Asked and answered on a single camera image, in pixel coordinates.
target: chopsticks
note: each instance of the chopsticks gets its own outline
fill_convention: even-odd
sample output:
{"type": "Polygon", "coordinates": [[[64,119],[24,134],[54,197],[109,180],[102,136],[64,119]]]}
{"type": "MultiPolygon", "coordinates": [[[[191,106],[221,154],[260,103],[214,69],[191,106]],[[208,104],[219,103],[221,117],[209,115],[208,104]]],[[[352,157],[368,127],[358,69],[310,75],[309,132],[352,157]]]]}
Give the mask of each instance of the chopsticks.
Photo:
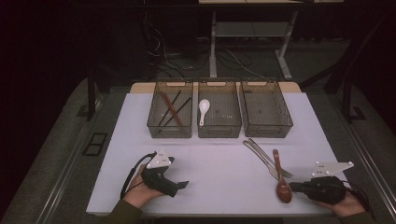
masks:
{"type": "MultiPolygon", "coordinates": [[[[186,100],[186,102],[183,103],[183,105],[176,111],[176,113],[180,112],[181,109],[183,109],[183,107],[191,100],[191,97],[189,97],[189,99],[186,100]]],[[[170,118],[168,121],[165,122],[165,124],[163,126],[166,126],[171,120],[173,119],[170,118]]]]}
{"type": "MultiPolygon", "coordinates": [[[[181,91],[178,91],[177,95],[175,96],[175,99],[172,101],[172,105],[175,103],[175,101],[177,100],[177,97],[180,95],[181,91]]],[[[163,123],[163,120],[166,118],[166,115],[168,115],[169,113],[169,108],[166,110],[165,114],[163,115],[163,118],[160,120],[160,123],[158,123],[158,126],[161,126],[161,124],[163,123]]]]}
{"type": "Polygon", "coordinates": [[[166,95],[166,93],[162,91],[161,92],[161,96],[163,97],[163,100],[166,102],[166,104],[168,105],[168,108],[172,112],[172,115],[175,118],[177,125],[182,127],[183,124],[181,123],[181,120],[178,117],[178,114],[177,114],[176,110],[173,108],[173,105],[172,105],[171,101],[169,100],[168,95],[166,95]]]}

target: table leg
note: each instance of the table leg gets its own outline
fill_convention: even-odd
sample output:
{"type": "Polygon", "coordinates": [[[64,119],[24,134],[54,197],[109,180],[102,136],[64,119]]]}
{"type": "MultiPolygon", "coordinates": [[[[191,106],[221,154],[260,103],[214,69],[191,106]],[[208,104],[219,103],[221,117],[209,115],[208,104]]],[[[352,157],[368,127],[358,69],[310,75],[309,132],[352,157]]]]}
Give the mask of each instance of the table leg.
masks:
{"type": "Polygon", "coordinates": [[[288,68],[288,65],[285,61],[284,55],[285,55],[286,48],[288,47],[288,44],[289,44],[291,33],[294,28],[294,23],[296,22],[296,19],[297,19],[297,14],[298,14],[298,11],[294,11],[291,14],[291,18],[290,18],[288,27],[286,28],[285,35],[283,36],[282,47],[280,49],[275,50],[277,61],[279,62],[279,66],[280,66],[280,69],[282,70],[283,77],[286,80],[291,80],[292,76],[291,76],[290,70],[288,68]]]}

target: table surface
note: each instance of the table surface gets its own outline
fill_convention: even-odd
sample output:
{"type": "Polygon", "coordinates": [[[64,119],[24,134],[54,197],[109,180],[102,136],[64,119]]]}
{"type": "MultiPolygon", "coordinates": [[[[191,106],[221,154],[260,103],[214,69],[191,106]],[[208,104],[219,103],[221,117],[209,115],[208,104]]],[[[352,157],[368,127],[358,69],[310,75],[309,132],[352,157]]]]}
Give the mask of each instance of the table surface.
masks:
{"type": "MultiPolygon", "coordinates": [[[[305,93],[291,82],[280,83],[294,126],[286,138],[253,138],[272,156],[278,149],[284,169],[294,174],[291,181],[311,178],[316,161],[334,162],[332,149],[320,127],[305,93]]],[[[152,139],[147,120],[154,83],[138,83],[127,94],[120,116],[96,180],[87,212],[108,214],[120,197],[120,190],[131,168],[144,155],[165,149],[174,163],[166,178],[189,180],[175,198],[164,196],[147,204],[148,217],[297,217],[329,215],[303,194],[293,194],[291,203],[276,197],[276,180],[265,165],[239,138],[198,138],[196,127],[197,94],[193,95],[192,138],[152,139]]]]}

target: cable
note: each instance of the cable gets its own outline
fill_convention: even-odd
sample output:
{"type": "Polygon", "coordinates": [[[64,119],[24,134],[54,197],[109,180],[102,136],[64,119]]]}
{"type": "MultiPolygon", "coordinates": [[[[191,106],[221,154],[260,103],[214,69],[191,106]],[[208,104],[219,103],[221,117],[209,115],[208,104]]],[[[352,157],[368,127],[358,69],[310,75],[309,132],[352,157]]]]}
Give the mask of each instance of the cable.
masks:
{"type": "Polygon", "coordinates": [[[192,66],[188,66],[188,67],[181,67],[181,66],[180,66],[180,65],[178,65],[177,63],[172,63],[172,62],[169,62],[169,63],[171,63],[172,65],[176,66],[178,69],[180,69],[180,70],[184,70],[184,71],[188,71],[188,69],[189,69],[189,68],[192,68],[192,66]]]}
{"type": "MultiPolygon", "coordinates": [[[[197,51],[203,51],[203,50],[210,50],[210,48],[197,49],[197,51]]],[[[171,56],[172,59],[174,59],[174,58],[185,58],[185,57],[187,57],[186,54],[185,54],[185,53],[182,53],[182,52],[180,52],[180,53],[167,53],[166,56],[168,56],[168,57],[171,56]]]]}
{"type": "Polygon", "coordinates": [[[131,189],[134,189],[134,188],[136,188],[137,186],[139,186],[139,185],[141,185],[141,184],[143,184],[143,181],[140,182],[140,183],[138,183],[138,184],[136,184],[136,185],[134,185],[134,186],[132,186],[130,189],[128,189],[128,190],[124,193],[124,195],[127,194],[131,189]]]}
{"type": "Polygon", "coordinates": [[[367,196],[367,193],[360,188],[358,185],[342,180],[342,182],[344,183],[348,183],[352,189],[350,188],[346,188],[346,190],[351,193],[353,196],[355,196],[359,202],[361,202],[361,204],[363,205],[364,209],[370,213],[370,215],[373,217],[373,219],[375,220],[375,215],[373,213],[373,209],[371,208],[370,202],[369,202],[369,197],[367,196]]]}
{"type": "Polygon", "coordinates": [[[230,67],[229,65],[226,65],[226,64],[224,63],[223,60],[226,60],[226,61],[228,61],[228,62],[230,62],[230,63],[234,63],[234,64],[239,64],[239,63],[231,62],[230,60],[224,58],[224,56],[222,56],[221,54],[216,53],[216,59],[217,59],[224,67],[226,67],[226,68],[228,68],[228,69],[235,70],[235,71],[236,71],[236,70],[242,70],[242,69],[243,69],[241,66],[238,66],[237,68],[233,68],[233,67],[230,67]]]}
{"type": "MultiPolygon", "coordinates": [[[[250,57],[248,57],[247,55],[246,55],[246,53],[242,53],[242,52],[240,52],[240,51],[238,51],[238,53],[240,53],[240,54],[242,54],[242,55],[244,55],[247,59],[248,59],[248,63],[242,63],[240,60],[239,60],[239,62],[242,64],[242,65],[244,65],[245,67],[247,67],[247,66],[251,66],[252,64],[253,64],[253,60],[251,60],[251,58],[250,57]]],[[[240,64],[240,63],[236,63],[234,60],[229,60],[229,59],[227,59],[227,58],[225,58],[224,56],[222,56],[222,55],[220,55],[220,54],[217,54],[220,58],[223,58],[225,61],[227,61],[227,62],[229,62],[229,63],[234,63],[234,64],[240,64]]]]}
{"type": "Polygon", "coordinates": [[[168,68],[172,68],[173,70],[177,71],[182,77],[184,77],[183,73],[180,72],[178,69],[176,69],[174,66],[171,66],[171,65],[168,65],[168,64],[165,64],[165,63],[160,63],[160,65],[168,67],[168,68]]]}
{"type": "MultiPolygon", "coordinates": [[[[168,59],[167,59],[167,56],[166,56],[166,44],[165,44],[165,39],[163,38],[163,35],[161,34],[161,32],[160,31],[158,31],[153,25],[152,25],[152,23],[149,21],[149,16],[148,16],[148,13],[146,12],[146,15],[145,15],[145,22],[150,26],[150,28],[152,29],[152,30],[154,30],[157,34],[158,34],[158,36],[161,38],[161,40],[163,41],[163,58],[164,58],[164,60],[166,61],[166,63],[168,64],[168,67],[171,67],[171,68],[173,68],[173,69],[175,69],[176,71],[178,71],[179,73],[180,73],[180,75],[182,76],[182,77],[184,77],[184,74],[183,74],[183,72],[182,71],[179,71],[177,68],[175,68],[174,66],[172,66],[172,64],[170,64],[169,63],[169,61],[168,61],[168,59]]],[[[154,38],[156,38],[156,40],[158,41],[158,46],[157,46],[157,48],[155,49],[155,50],[157,50],[157,49],[159,49],[160,48],[160,46],[161,46],[161,41],[155,36],[155,35],[153,35],[153,37],[154,38]]],[[[159,56],[161,56],[161,53],[158,53],[158,54],[153,54],[153,53],[151,53],[151,52],[149,52],[148,51],[148,54],[150,54],[150,55],[152,55],[152,56],[156,56],[156,57],[159,57],[159,56]]]]}
{"type": "Polygon", "coordinates": [[[198,41],[198,42],[200,42],[200,41],[205,41],[207,44],[210,44],[209,37],[207,37],[207,36],[198,36],[198,37],[197,37],[197,41],[198,41]]]}
{"type": "Polygon", "coordinates": [[[256,76],[259,76],[259,77],[264,77],[264,76],[262,76],[262,75],[260,75],[260,74],[258,74],[258,73],[255,73],[255,72],[252,72],[252,71],[250,71],[250,70],[248,70],[244,65],[242,65],[241,64],[241,62],[239,62],[239,60],[235,57],[235,55],[232,53],[232,52],[230,52],[228,49],[226,49],[229,53],[231,53],[231,55],[233,55],[233,57],[236,59],[236,61],[245,69],[245,70],[247,70],[249,73],[251,73],[251,74],[253,74],[253,75],[256,75],[256,76]]]}
{"type": "Polygon", "coordinates": [[[168,75],[169,77],[174,77],[174,76],[172,76],[170,73],[168,73],[165,69],[161,69],[161,68],[159,68],[159,67],[156,67],[156,69],[158,69],[158,70],[164,72],[164,73],[165,73],[166,75],[168,75]]]}
{"type": "Polygon", "coordinates": [[[120,193],[120,199],[122,199],[125,194],[128,192],[128,190],[126,190],[129,186],[129,183],[131,182],[132,177],[134,176],[134,172],[136,172],[137,166],[145,159],[147,158],[153,158],[156,155],[156,153],[150,153],[147,154],[146,156],[142,157],[142,159],[140,159],[137,164],[134,166],[134,168],[131,169],[131,172],[129,172],[128,177],[126,177],[126,180],[124,182],[124,185],[122,186],[122,190],[120,193]]]}
{"type": "Polygon", "coordinates": [[[172,63],[172,62],[169,62],[169,63],[177,66],[178,68],[180,68],[180,69],[182,69],[184,71],[189,71],[189,72],[191,71],[192,72],[192,71],[199,71],[199,70],[203,69],[205,64],[207,63],[208,59],[209,59],[209,55],[207,55],[207,57],[205,57],[204,63],[202,65],[200,65],[199,67],[197,67],[197,68],[193,68],[192,66],[186,67],[186,68],[182,68],[180,65],[178,65],[176,63],[172,63]]]}
{"type": "MultiPolygon", "coordinates": [[[[160,46],[161,46],[161,41],[160,41],[155,35],[154,35],[153,37],[157,40],[157,43],[158,43],[157,47],[154,49],[154,51],[156,51],[156,50],[158,50],[158,49],[160,48],[160,46]]],[[[152,53],[152,52],[150,52],[150,51],[147,50],[147,53],[150,54],[150,55],[152,55],[152,56],[154,56],[154,57],[160,57],[160,56],[161,56],[161,53],[160,53],[160,52],[157,53],[157,54],[155,54],[155,53],[152,53]]]]}

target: human hand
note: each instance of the human hand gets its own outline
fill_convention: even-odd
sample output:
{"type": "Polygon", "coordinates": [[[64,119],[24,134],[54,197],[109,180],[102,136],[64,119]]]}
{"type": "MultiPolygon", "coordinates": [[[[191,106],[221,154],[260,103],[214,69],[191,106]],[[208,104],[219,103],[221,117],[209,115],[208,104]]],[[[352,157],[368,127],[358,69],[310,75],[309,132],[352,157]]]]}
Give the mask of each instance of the human hand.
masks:
{"type": "Polygon", "coordinates": [[[343,201],[335,205],[317,201],[313,202],[318,206],[329,208],[338,217],[348,217],[366,211],[361,205],[361,202],[349,192],[346,192],[346,197],[343,201]]]}
{"type": "Polygon", "coordinates": [[[140,165],[139,171],[137,172],[134,179],[131,181],[131,184],[128,188],[128,192],[122,198],[127,203],[131,205],[141,208],[143,205],[148,203],[154,198],[163,196],[164,194],[159,192],[156,189],[149,188],[144,182],[141,176],[143,169],[145,168],[145,164],[140,165]]]}

